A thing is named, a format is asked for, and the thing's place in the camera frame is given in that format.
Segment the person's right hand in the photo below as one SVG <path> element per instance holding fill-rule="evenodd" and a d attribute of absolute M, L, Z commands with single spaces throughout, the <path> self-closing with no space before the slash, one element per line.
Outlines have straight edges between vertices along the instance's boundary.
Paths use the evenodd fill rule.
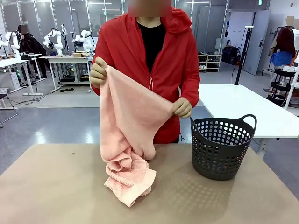
<path fill-rule="evenodd" d="M 89 80 L 92 86 L 97 89 L 99 89 L 107 79 L 106 68 L 107 63 L 101 57 L 96 57 L 91 67 Z"/>

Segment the person's left hand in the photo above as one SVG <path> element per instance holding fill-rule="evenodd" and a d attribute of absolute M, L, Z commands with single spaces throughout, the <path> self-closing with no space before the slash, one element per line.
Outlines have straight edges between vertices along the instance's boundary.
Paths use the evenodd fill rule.
<path fill-rule="evenodd" d="M 192 105 L 186 98 L 180 97 L 173 103 L 171 112 L 180 118 L 188 118 L 192 112 Z"/>

